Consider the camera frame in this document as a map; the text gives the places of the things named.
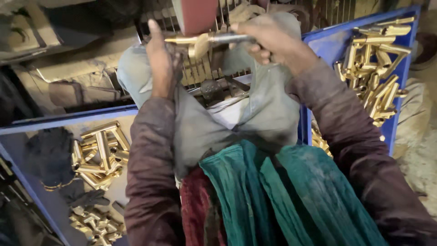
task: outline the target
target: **teal fabric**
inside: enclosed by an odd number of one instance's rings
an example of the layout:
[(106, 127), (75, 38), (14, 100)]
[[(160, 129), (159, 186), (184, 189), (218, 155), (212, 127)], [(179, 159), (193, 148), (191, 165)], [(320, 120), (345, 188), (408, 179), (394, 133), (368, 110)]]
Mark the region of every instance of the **teal fabric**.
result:
[(289, 245), (386, 245), (320, 148), (286, 146), (269, 156), (242, 141), (199, 165), (217, 191), (230, 246), (276, 245), (274, 220)]

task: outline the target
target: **hand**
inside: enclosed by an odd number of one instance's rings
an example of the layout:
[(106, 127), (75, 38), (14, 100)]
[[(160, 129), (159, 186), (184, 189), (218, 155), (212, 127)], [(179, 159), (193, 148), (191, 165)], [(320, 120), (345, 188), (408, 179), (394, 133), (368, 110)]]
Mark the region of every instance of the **hand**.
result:
[(146, 46), (153, 77), (151, 97), (171, 100), (173, 99), (174, 88), (177, 82), (175, 73), (180, 70), (182, 55), (175, 49), (169, 52), (160, 26), (155, 20), (149, 20), (148, 24), (152, 36), (152, 39)]
[(272, 58), (274, 62), (287, 66), (292, 74), (299, 75), (318, 60), (308, 45), (286, 34), (268, 15), (232, 24), (231, 29), (257, 40), (259, 44), (251, 44), (246, 49), (260, 64), (269, 64)]

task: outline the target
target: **maroon sleeve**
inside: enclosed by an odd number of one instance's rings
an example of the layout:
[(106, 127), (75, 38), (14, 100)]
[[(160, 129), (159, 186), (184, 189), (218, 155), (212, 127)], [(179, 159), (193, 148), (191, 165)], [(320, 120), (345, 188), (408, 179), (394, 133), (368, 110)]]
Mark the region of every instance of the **maroon sleeve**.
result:
[(437, 223), (410, 189), (379, 129), (322, 59), (287, 87), (317, 120), (339, 169), (390, 244), (436, 245)]
[(174, 102), (147, 100), (131, 126), (125, 223), (130, 246), (184, 245), (173, 173)]

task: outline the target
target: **person's right hand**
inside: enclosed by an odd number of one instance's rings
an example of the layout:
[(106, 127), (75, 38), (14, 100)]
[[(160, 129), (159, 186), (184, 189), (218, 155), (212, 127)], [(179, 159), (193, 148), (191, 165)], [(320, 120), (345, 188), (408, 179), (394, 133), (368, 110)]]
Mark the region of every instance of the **person's right hand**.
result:
[(274, 62), (287, 66), (292, 74), (298, 75), (318, 60), (308, 45), (282, 31), (269, 15), (232, 24), (231, 29), (257, 40), (259, 44), (250, 45), (247, 49), (260, 64), (268, 64), (271, 58)]

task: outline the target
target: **person's left hand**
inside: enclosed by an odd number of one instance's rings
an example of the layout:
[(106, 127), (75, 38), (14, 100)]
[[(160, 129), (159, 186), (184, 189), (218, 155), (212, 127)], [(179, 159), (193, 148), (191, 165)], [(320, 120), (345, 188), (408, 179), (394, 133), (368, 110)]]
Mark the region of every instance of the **person's left hand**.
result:
[(153, 88), (151, 97), (173, 99), (176, 86), (175, 73), (180, 70), (182, 55), (176, 50), (169, 52), (160, 26), (155, 20), (148, 21), (152, 39), (146, 46), (152, 68)]

